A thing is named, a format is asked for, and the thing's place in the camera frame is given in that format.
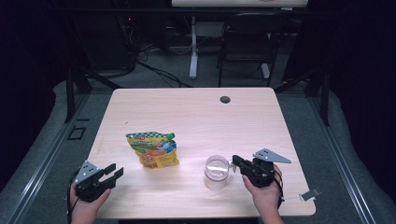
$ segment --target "clear glass cup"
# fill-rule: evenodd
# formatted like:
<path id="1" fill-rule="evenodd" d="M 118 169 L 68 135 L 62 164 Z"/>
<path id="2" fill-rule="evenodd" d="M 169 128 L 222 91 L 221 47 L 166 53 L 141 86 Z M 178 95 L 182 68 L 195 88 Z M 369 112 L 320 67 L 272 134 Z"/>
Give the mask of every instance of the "clear glass cup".
<path id="1" fill-rule="evenodd" d="M 218 155 L 209 157 L 205 165 L 205 185 L 213 190 L 224 188 L 227 184 L 229 168 L 230 165 L 224 157 Z"/>

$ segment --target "colorful snack bag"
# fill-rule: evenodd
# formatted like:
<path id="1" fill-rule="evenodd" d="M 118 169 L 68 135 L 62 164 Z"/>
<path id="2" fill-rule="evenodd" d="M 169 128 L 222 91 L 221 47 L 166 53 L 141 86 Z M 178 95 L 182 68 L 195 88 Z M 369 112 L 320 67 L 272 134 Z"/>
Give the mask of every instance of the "colorful snack bag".
<path id="1" fill-rule="evenodd" d="M 128 133 L 126 137 L 144 166 L 163 168 L 178 165 L 174 133 Z"/>

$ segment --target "person's hand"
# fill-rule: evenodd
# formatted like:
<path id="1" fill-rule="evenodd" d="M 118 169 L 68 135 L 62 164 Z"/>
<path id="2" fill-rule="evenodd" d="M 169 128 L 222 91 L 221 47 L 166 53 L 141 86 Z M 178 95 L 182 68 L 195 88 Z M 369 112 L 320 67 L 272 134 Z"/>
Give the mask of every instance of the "person's hand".
<path id="1" fill-rule="evenodd" d="M 110 193 L 111 190 L 107 189 L 98 199 L 91 203 L 78 200 L 76 205 L 74 205 L 78 196 L 76 193 L 76 185 L 72 184 L 70 188 L 70 207 L 73 209 L 72 224 L 93 223 L 96 219 L 99 208 L 107 200 L 108 196 L 110 196 Z"/>
<path id="2" fill-rule="evenodd" d="M 275 164 L 274 169 L 279 173 L 279 175 L 282 175 Z M 280 181 L 279 175 L 277 173 L 275 174 L 277 181 Z M 244 180 L 245 187 L 253 196 L 254 205 L 262 217 L 262 222 L 265 224 L 283 223 L 283 220 L 277 210 L 280 191 L 276 182 L 273 181 L 270 186 L 265 188 L 257 188 L 253 186 L 247 176 L 243 175 L 242 178 Z"/>

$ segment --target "dark background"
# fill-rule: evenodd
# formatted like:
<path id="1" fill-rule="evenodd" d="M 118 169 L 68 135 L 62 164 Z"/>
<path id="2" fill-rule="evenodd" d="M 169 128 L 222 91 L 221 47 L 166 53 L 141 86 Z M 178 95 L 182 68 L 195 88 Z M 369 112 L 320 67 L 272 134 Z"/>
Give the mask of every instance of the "dark background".
<path id="1" fill-rule="evenodd" d="M 65 23 L 59 15 L 43 10 L 43 4 L 52 3 L 27 0 L 1 3 L 0 91 L 4 104 L 0 118 L 1 189 L 48 119 L 55 101 L 52 88 L 65 80 L 71 65 L 122 69 L 131 66 L 131 53 L 136 50 L 125 46 L 115 18 L 93 20 L 100 28 L 113 32 L 92 35 L 98 31 L 84 31 L 99 28 L 92 26 L 93 21 L 79 17 Z M 169 1 L 161 4 L 153 7 L 167 7 Z M 308 9 L 338 12 L 352 6 L 359 11 L 359 23 L 350 29 L 345 45 L 337 50 L 337 58 L 330 66 L 331 90 L 340 98 L 355 150 L 378 186 L 395 202 L 396 18 L 392 10 L 396 4 L 369 0 L 354 4 L 315 0 L 310 1 Z M 153 21 L 142 18 L 139 24 L 148 34 L 159 32 L 151 34 L 153 41 L 166 49 L 161 38 L 163 29 L 149 26 L 160 18 L 154 17 Z M 303 20 L 284 78 L 301 76 L 319 66 L 331 50 L 340 24 L 337 20 Z"/>

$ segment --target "gray carpet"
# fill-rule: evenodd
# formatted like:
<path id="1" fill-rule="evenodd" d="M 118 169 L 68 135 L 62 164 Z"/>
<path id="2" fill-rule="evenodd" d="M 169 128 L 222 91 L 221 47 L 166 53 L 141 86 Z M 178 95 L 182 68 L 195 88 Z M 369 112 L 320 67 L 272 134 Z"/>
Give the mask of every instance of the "gray carpet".
<path id="1" fill-rule="evenodd" d="M 281 84 L 282 69 L 288 59 L 291 46 L 292 39 L 287 39 L 280 50 L 279 63 L 276 65 L 272 87 Z M 176 54 L 172 50 L 169 52 L 153 50 L 148 53 L 148 59 L 145 63 L 168 71 L 179 77 L 182 82 L 194 87 L 216 87 L 218 74 L 216 69 L 217 49 L 216 40 L 206 39 L 200 45 L 198 78 L 195 80 L 188 78 L 190 53 Z M 169 87 L 159 76 L 140 65 L 131 74 L 111 80 L 126 88 Z M 76 92 L 81 108 L 70 124 L 63 123 L 66 112 L 64 83 L 54 89 L 57 93 L 57 103 L 48 123 L 37 137 L 19 170 L 0 194 L 0 223 L 7 223 L 9 220 L 19 223 L 66 223 L 66 203 L 63 196 L 68 179 L 88 157 L 111 94 L 111 90 L 102 83 L 93 79 L 90 82 L 93 86 L 92 94 L 84 96 Z M 170 84 L 177 87 L 174 82 L 170 82 Z M 229 84 L 233 86 L 241 84 L 241 81 Z M 250 83 L 243 83 L 243 85 L 249 86 Z M 277 97 L 303 166 L 308 186 L 311 189 L 318 188 L 322 192 L 315 200 L 317 212 L 313 216 L 284 217 L 285 222 L 362 223 L 360 214 L 351 200 L 350 192 L 348 192 L 340 171 L 335 165 L 331 153 L 332 146 L 323 131 L 321 120 L 318 119 L 318 112 L 313 106 L 316 99 L 305 98 L 299 86 L 287 93 L 280 93 Z M 376 223 L 395 223 L 395 205 L 376 186 L 364 165 L 354 153 L 353 146 L 349 141 L 344 115 L 337 98 L 333 94 L 331 94 L 329 116 L 330 129 L 347 160 L 352 174 L 361 187 L 362 194 Z M 74 125 L 86 129 L 80 140 L 59 138 L 60 135 L 67 137 Z M 26 192 L 25 187 L 29 187 L 32 176 L 40 175 L 35 173 L 36 168 L 42 164 L 44 158 L 54 147 L 59 148 L 59 152 L 51 154 L 53 163 L 46 164 L 49 167 L 49 172 L 43 174 L 42 179 L 44 181 L 37 185 L 39 191 L 33 191 L 30 195 L 31 200 L 26 201 L 26 199 L 21 198 Z M 24 206 L 18 207 L 21 203 L 25 203 Z M 190 220 L 190 222 L 200 223 L 199 220 Z M 118 223 L 118 221 L 98 220 L 97 223 Z"/>

